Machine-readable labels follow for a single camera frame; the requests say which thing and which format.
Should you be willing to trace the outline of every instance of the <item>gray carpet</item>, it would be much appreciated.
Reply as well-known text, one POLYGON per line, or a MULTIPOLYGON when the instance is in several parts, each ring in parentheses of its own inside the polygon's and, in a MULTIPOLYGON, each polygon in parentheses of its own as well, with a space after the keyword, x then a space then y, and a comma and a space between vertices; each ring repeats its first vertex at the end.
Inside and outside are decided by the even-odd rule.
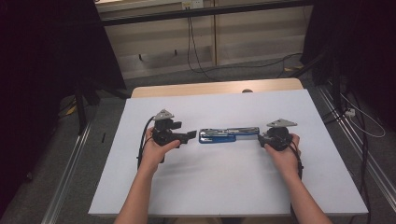
MULTIPOLYGON (((233 68, 214 70, 208 72, 207 75, 221 81, 274 78, 279 75, 286 77, 288 74, 281 74, 282 63, 267 67, 236 67, 240 65, 261 66, 275 61, 276 60, 234 64, 233 68)), ((294 66, 298 64, 298 56, 285 61, 285 66, 294 66)), ((126 84, 128 86, 127 92, 131 93, 135 87, 139 86, 210 81, 213 80, 205 77, 205 75, 201 73, 183 71, 154 77, 129 79, 126 80, 126 84)), ((321 98, 317 87, 313 85, 309 74, 301 77, 301 81, 311 94, 319 114, 323 115, 328 113, 330 110, 321 98)), ((57 223, 112 223, 114 221, 113 218, 92 217, 87 214, 124 107, 124 101, 103 92, 101 92, 101 95, 103 98, 99 106, 87 107, 87 109, 96 110, 96 115, 73 176, 72 184, 70 185, 61 212, 57 218, 57 223)), ((370 112, 370 108, 367 106, 364 107, 364 110, 370 112)), ((374 124, 368 123, 367 125, 371 131, 377 131, 374 124)), ((353 180, 358 186, 361 182, 361 159, 337 122, 328 124, 327 128, 346 167, 353 174, 353 180)), ((396 135, 395 132, 388 131, 389 132, 384 138, 369 138, 369 148, 375 159, 381 164, 384 172, 394 182, 396 181, 396 173, 394 172, 395 168, 392 166, 392 163, 394 162, 396 154, 393 151, 396 147, 396 135)), ((72 153, 71 150, 76 143, 77 132, 77 114, 72 114, 59 120, 58 128, 52 136, 46 152, 43 154, 34 170, 33 181, 21 185, 17 195, 0 221, 1 224, 40 223, 42 221, 52 194, 56 190, 58 182, 64 172, 64 167, 72 153)), ((370 175, 366 176, 366 182, 372 206, 372 223, 395 223, 395 212, 389 206, 388 201, 370 175)), ((334 223, 348 223, 350 217, 332 217, 332 220, 334 223)), ((150 223, 161 223, 162 221, 161 218, 151 218, 149 220, 150 223)), ((353 223, 366 223, 366 216, 356 217, 353 223)))

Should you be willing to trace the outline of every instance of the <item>finger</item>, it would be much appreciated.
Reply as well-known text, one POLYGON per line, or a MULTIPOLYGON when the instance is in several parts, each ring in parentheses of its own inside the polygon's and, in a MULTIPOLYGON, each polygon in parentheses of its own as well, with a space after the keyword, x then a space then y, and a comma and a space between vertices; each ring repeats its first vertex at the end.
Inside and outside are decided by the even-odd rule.
POLYGON ((153 129, 154 129, 154 127, 151 127, 151 128, 146 130, 146 139, 149 139, 152 136, 152 130, 153 129))
POLYGON ((179 140, 172 141, 172 142, 166 144, 165 146, 163 146, 164 153, 166 153, 178 146, 180 146, 179 140))
POLYGON ((276 150, 268 144, 265 144, 264 148, 270 155, 272 155, 276 152, 276 150))
POLYGON ((300 136, 295 134, 295 133, 291 133, 292 139, 291 141, 298 146, 300 144, 300 136))

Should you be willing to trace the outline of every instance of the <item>person's right hand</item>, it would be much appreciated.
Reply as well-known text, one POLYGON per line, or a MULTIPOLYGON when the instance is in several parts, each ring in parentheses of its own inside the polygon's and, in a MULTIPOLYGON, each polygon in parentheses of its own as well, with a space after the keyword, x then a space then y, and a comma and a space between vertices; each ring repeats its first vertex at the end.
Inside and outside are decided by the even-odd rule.
MULTIPOLYGON (((291 135, 292 142, 294 144, 290 144, 290 146, 293 147, 294 150, 298 150, 298 154, 300 155, 300 150, 298 148, 295 148, 298 147, 298 144, 300 143, 300 137, 294 133, 291 133, 291 135)), ((276 168, 284 177, 286 177, 287 175, 298 174, 297 158, 291 151, 291 148, 287 147, 283 151, 276 151, 268 144, 265 144, 264 148, 268 152, 268 154, 271 155, 276 168)))
POLYGON ((180 141, 175 140, 161 147, 152 138, 152 130, 153 127, 146 130, 146 144, 139 170, 149 171, 154 174, 157 171, 158 164, 165 156, 165 153, 178 147, 180 145, 180 141))

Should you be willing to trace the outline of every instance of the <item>cable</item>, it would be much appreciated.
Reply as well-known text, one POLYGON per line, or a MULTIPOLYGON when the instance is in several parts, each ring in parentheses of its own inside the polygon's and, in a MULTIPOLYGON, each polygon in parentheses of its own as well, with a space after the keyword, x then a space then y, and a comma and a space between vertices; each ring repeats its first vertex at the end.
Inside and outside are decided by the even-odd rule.
MULTIPOLYGON (((358 101, 356 95, 353 92, 352 92, 352 95, 355 98, 355 101, 356 101, 356 103, 358 105, 357 109, 359 109, 359 111, 361 112, 361 120, 357 117, 358 122, 359 122, 360 126, 363 128, 363 130, 365 130, 366 129, 366 123, 365 123, 365 120, 364 120, 363 113, 361 111, 361 105, 359 104, 359 101, 358 101)), ((359 188, 359 193, 360 193, 361 197, 363 197, 362 194, 364 194, 364 197, 366 199, 365 201, 366 201, 366 206, 367 206, 367 210, 368 210, 366 223, 370 224, 370 222, 371 222, 371 204, 370 204, 370 197, 369 197, 369 193, 368 193, 368 189, 367 189, 366 181, 365 181, 365 175, 366 175, 366 171, 367 171, 368 156, 369 156, 368 139, 367 139, 366 132, 363 132, 363 141, 362 141, 362 146, 361 146, 361 186, 359 188)), ((354 218, 355 217, 352 217, 352 219, 349 220, 349 224, 351 224, 353 222, 354 218)))
POLYGON ((209 68, 209 69, 204 70, 202 68, 202 66, 201 66, 201 63, 200 63, 199 58, 198 58, 198 53, 196 51, 195 39, 194 39, 193 28, 192 28, 192 21, 191 21, 190 17, 188 17, 187 19, 188 19, 188 23, 189 23, 189 48, 188 48, 188 52, 187 52, 187 62, 189 64, 189 68, 194 73, 204 73, 204 75, 207 78, 209 78, 211 80, 214 80, 214 81, 220 81, 220 80, 208 76, 207 75, 208 72, 211 72, 211 71, 214 71, 214 70, 219 70, 219 69, 228 69, 228 68, 261 68, 261 67, 274 65, 274 64, 277 64, 277 63, 283 63, 282 72, 276 77, 276 78, 278 78, 278 77, 280 77, 283 74, 283 70, 284 70, 284 67, 285 67, 284 66, 284 62, 285 62, 286 59, 291 58, 292 56, 302 55, 302 53, 289 54, 289 55, 286 55, 285 57, 283 57, 279 61, 276 61, 274 63, 263 64, 263 65, 235 65, 235 66, 227 66, 227 67, 214 67, 214 68, 209 68), (199 70, 195 70, 195 69, 193 69, 191 67, 191 62, 190 62, 191 39, 192 39, 192 44, 194 46, 195 57, 197 59, 197 62, 198 62, 199 68, 200 68, 199 70))
POLYGON ((145 135, 146 135, 146 131, 148 129, 149 124, 151 123, 151 121, 154 119, 154 116, 151 117, 148 122, 146 123, 145 129, 143 130, 143 134, 142 134, 142 139, 140 140, 140 148, 139 148, 139 154, 136 157, 137 158, 137 169, 139 169, 140 166, 140 162, 142 162, 142 157, 143 157, 143 148, 145 147, 145 144, 147 143, 147 141, 152 137, 148 138, 146 140, 146 142, 143 144, 144 140, 145 140, 145 135))
POLYGON ((302 53, 290 54, 290 55, 286 55, 285 57, 283 57, 283 59, 282 59, 282 71, 279 73, 279 75, 276 76, 276 78, 280 78, 280 76, 282 76, 283 72, 285 72, 285 60, 291 58, 292 56, 300 55, 300 54, 302 54, 302 53))
POLYGON ((324 121, 324 120, 323 120, 323 123, 324 123, 325 125, 330 124, 330 123, 333 123, 333 122, 339 120, 340 118, 342 118, 342 117, 345 115, 346 112, 347 112, 347 109, 344 109, 344 110, 341 111, 341 114, 338 115, 336 118, 331 119, 331 120, 328 120, 328 121, 324 121))
POLYGON ((332 114, 332 112, 334 112, 336 109, 337 109, 337 108, 334 108, 334 109, 333 109, 332 111, 330 111, 329 113, 326 113, 326 114, 320 116, 321 119, 322 119, 322 120, 326 119, 326 118, 329 117, 329 116, 332 114))
POLYGON ((308 22, 306 22, 305 7, 306 6, 303 7, 303 14, 304 14, 304 22, 305 22, 305 33, 306 33, 306 31, 308 30, 308 22))
POLYGON ((359 112, 361 112, 361 113, 362 113, 362 116, 365 115, 367 118, 369 118, 370 120, 372 120, 376 125, 378 125, 378 127, 382 129, 382 132, 383 132, 383 133, 382 133, 381 135, 375 135, 375 134, 372 134, 372 133, 368 133, 368 132, 366 132, 365 130, 363 130, 361 127, 359 127, 355 122, 353 122, 352 118, 349 116, 349 120, 351 121, 351 123, 352 123, 353 125, 355 125, 355 126, 356 126, 359 130, 361 130, 362 132, 367 133, 368 135, 370 135, 370 136, 372 136, 372 137, 381 138, 381 137, 384 137, 384 136, 385 136, 385 134, 386 134, 387 132, 385 131, 385 129, 384 129, 378 122, 376 122, 372 117, 370 117, 368 114, 366 114, 366 113, 364 113, 362 110, 360 110, 357 106, 353 105, 343 94, 341 94, 341 96, 342 96, 350 105, 352 105, 356 110, 358 110, 359 112))
POLYGON ((191 71, 192 71, 192 72, 196 72, 194 69, 192 69, 191 64, 190 64, 190 40, 191 40, 191 37, 192 37, 192 44, 194 45, 195 57, 196 57, 196 59, 197 59, 198 66, 199 66, 200 70, 202 71, 202 73, 204 73, 204 75, 205 75, 208 79, 213 80, 213 81, 220 81, 220 80, 218 80, 218 79, 215 79, 215 78, 213 78, 213 77, 208 76, 207 73, 205 72, 205 70, 202 68, 201 63, 199 62, 198 53, 197 53, 197 48, 196 48, 196 46, 195 46, 194 33, 193 33, 193 30, 192 30, 192 21, 191 21, 191 18, 190 18, 190 17, 188 17, 187 20, 188 20, 188 22, 189 22, 189 49, 188 49, 188 51, 187 51, 187 61, 188 61, 188 63, 189 63, 189 67, 190 67, 191 71))
POLYGON ((72 101, 70 101, 70 103, 68 103, 66 106, 64 106, 63 108, 61 108, 61 109, 59 110, 59 112, 64 111, 67 107, 69 107, 69 106, 70 106, 71 104, 73 104, 75 101, 76 101, 76 96, 73 97, 73 99, 72 99, 72 101))
MULTIPOLYGON (((298 170, 298 176, 300 177, 300 179, 303 179, 303 164, 301 162, 301 158, 300 155, 298 154, 298 148, 297 146, 294 144, 293 141, 291 141, 294 145, 294 148, 291 146, 291 144, 288 144, 288 148, 291 149, 291 151, 294 153, 294 156, 296 157, 297 160, 297 170, 298 170)), ((293 223, 299 223, 297 216, 294 212, 293 206, 290 204, 290 212, 291 212, 291 219, 293 221, 293 223)))

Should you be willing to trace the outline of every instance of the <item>white table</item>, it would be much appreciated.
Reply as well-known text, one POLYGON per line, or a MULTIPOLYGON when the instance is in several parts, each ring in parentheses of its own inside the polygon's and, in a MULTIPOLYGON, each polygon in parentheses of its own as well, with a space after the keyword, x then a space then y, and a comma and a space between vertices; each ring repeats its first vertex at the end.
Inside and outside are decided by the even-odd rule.
MULTIPOLYGON (((147 120, 166 108, 182 121, 176 133, 202 128, 298 123, 303 181, 328 215, 367 213, 306 90, 132 98, 127 100, 89 214, 115 216, 136 173, 147 120)), ((290 199, 258 141, 202 145, 191 139, 166 155, 154 176, 148 213, 159 217, 265 217, 290 213, 290 199)))

